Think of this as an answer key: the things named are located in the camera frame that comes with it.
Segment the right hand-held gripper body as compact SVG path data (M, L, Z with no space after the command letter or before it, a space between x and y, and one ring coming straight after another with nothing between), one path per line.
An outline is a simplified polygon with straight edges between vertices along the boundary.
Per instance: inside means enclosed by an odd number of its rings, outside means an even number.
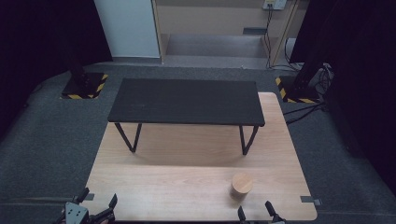
M285 220L280 220L280 221L274 221L274 220L252 221L252 220L239 218L239 224L286 224L286 221Z

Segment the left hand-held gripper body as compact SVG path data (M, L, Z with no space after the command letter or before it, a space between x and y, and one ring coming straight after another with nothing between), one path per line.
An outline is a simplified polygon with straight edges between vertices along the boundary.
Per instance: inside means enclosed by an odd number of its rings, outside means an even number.
M113 224L115 215L110 208L97 215L91 215L86 207L67 202L55 224Z

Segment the round wooden canister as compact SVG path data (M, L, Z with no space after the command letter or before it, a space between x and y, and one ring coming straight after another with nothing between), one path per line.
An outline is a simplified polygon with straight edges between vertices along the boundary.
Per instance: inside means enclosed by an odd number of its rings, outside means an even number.
M230 195L237 201L242 201L253 188L253 178L247 173L237 173L232 178Z

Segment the black raised shelf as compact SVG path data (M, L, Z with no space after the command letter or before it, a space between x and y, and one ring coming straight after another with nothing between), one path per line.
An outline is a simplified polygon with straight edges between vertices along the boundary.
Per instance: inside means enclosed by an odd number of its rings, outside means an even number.
M256 83L227 80L125 78L107 120L131 152L144 123L237 126L244 155L265 125ZM249 139L246 126L253 128Z

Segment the dark curtain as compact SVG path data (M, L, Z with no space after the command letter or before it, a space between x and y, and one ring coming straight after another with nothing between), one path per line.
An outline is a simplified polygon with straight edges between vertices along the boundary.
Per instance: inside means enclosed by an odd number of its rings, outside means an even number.
M34 88L68 70L62 42L83 66L112 60L94 0L0 0L0 139Z
M346 148L396 196L396 0L309 0L291 60L315 47L334 72L324 98Z

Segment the white cabinet panel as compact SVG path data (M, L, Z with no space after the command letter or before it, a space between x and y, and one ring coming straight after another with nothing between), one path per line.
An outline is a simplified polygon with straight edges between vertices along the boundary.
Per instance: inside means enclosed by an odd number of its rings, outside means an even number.
M151 0L94 3L113 57L160 57Z

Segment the light wooden shelf unit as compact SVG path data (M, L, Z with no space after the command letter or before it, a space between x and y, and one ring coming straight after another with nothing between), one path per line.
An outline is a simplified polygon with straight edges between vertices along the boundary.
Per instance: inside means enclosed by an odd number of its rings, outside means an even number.
M247 29L261 28L267 64L274 66L302 0L288 0L283 10L263 9L264 0L151 2L162 56L171 35L243 35Z

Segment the black base plate, striped tape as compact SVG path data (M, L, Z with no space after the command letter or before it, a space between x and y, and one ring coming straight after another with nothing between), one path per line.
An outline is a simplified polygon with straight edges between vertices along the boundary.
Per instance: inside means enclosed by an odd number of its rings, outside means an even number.
M73 75L62 91L62 99L95 99L105 86L108 75L104 73L85 73Z
M282 101L285 103L319 103L320 98L314 86L295 84L296 77L280 76L276 78L276 85Z

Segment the black metal stand post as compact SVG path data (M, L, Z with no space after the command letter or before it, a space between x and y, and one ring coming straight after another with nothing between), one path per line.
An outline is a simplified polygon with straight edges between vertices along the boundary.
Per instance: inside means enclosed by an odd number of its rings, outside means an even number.
M321 47L315 47L308 54L302 70L293 81L292 93L298 97L313 95L314 91L308 87L309 82L323 65L325 51Z
M67 65L71 72L72 79L80 89L85 90L88 88L89 80L86 77L85 71L83 66L80 64L78 57L74 53L73 46L68 41L67 36L63 35L63 38Z

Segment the white wall power socket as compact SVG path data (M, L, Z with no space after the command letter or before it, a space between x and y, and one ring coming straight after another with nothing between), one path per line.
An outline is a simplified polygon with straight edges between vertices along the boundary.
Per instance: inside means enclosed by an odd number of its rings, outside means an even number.
M283 10L288 0L264 0L263 9Z

